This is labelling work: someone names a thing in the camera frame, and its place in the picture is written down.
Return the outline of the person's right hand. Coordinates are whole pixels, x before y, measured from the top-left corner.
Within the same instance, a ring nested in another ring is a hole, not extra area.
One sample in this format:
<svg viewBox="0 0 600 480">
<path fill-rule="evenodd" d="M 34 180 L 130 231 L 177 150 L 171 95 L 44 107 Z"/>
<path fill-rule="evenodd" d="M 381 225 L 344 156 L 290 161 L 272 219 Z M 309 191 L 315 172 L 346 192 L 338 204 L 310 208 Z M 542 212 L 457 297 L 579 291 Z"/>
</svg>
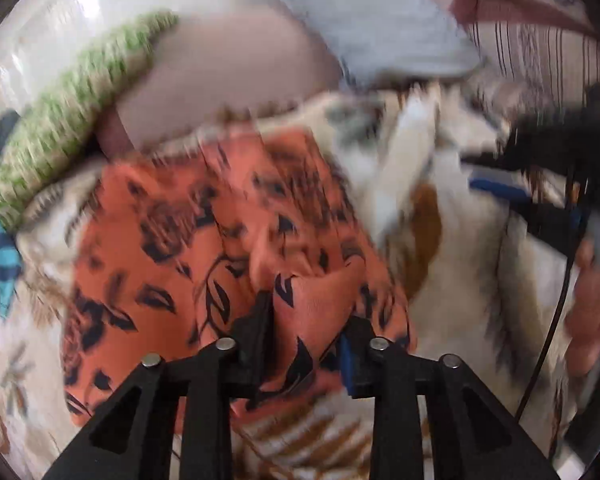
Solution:
<svg viewBox="0 0 600 480">
<path fill-rule="evenodd" d="M 566 365 L 570 376 L 588 374 L 600 358 L 600 265 L 594 247 L 584 240 L 577 252 L 579 276 L 574 286 L 573 306 L 565 319 L 570 344 Z"/>
</svg>

